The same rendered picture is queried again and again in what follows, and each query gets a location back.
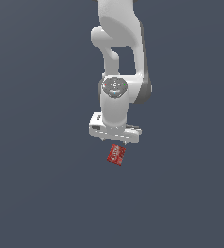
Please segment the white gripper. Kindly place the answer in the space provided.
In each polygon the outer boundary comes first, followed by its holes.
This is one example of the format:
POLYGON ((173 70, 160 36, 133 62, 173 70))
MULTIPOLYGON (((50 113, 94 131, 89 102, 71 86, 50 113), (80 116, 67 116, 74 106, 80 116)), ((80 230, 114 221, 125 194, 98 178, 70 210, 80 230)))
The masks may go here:
POLYGON ((133 125, 123 125, 121 129, 109 127, 103 123, 102 113, 94 112, 89 122, 89 134, 98 137, 101 141, 117 140, 126 145, 127 143, 138 143, 142 130, 133 125))

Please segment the red printed box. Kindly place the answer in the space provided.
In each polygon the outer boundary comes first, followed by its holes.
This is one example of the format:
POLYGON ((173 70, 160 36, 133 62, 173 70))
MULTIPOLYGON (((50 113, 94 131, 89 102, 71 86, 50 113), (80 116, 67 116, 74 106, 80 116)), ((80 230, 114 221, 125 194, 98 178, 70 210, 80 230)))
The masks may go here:
POLYGON ((120 166, 122 164, 125 151, 126 151, 125 147, 113 144, 110 150, 110 153, 107 157, 107 160, 111 163, 114 163, 120 166))

